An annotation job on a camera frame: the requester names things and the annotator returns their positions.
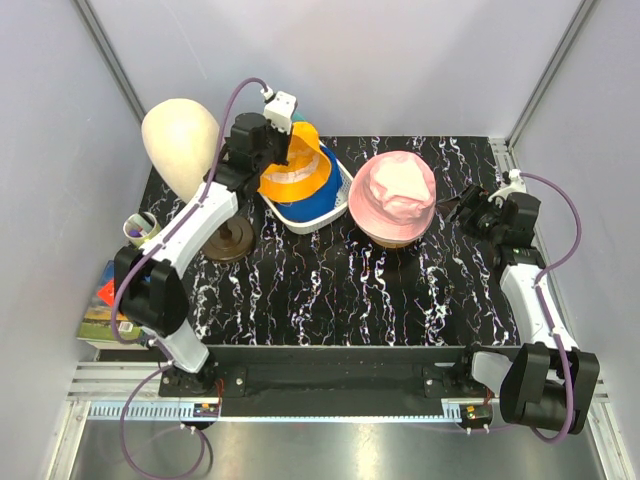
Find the orange bucket hat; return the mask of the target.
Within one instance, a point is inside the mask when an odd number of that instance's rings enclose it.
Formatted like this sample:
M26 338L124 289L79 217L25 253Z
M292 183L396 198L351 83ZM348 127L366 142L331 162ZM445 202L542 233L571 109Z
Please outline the orange bucket hat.
M261 175L258 192L275 203L293 203L314 195L329 180L333 167L309 122L294 122L286 165L270 165Z

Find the pink bucket hat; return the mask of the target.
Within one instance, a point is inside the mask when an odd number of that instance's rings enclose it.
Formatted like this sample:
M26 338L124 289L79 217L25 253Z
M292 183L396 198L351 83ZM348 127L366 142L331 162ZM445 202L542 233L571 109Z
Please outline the pink bucket hat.
M428 229L436 211L436 179L417 154L391 151L369 159L354 177L348 208L369 237L412 243Z

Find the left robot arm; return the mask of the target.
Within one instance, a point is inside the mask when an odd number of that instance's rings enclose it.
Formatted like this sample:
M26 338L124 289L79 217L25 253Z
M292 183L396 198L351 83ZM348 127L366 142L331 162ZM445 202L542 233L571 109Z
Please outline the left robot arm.
M182 278L210 237L257 191L266 168L285 164L292 129L289 114L238 115L187 205L143 247L123 247L114 258L112 313L143 329L182 370L181 384L193 395L208 394L216 372L205 365L209 350L187 319Z

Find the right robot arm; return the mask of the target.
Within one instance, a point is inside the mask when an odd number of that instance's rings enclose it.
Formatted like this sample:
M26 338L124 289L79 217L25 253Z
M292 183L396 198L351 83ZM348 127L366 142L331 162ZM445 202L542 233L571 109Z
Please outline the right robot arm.
M464 234L489 244L493 272L521 339L513 357L467 348L453 374L455 387L470 397L487 388L497 395L505 422L558 443L582 431L600 364L595 354L577 346L550 293L551 268L533 244L540 205L522 187L489 193L470 185L437 208Z

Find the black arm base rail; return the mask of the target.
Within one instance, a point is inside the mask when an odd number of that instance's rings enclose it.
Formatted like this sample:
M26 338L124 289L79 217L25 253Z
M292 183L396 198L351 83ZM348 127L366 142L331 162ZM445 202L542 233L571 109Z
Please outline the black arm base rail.
M483 401L496 388L471 377L474 347L212 346L197 374L173 368L163 397L222 395L227 417L321 421L447 417L448 402Z

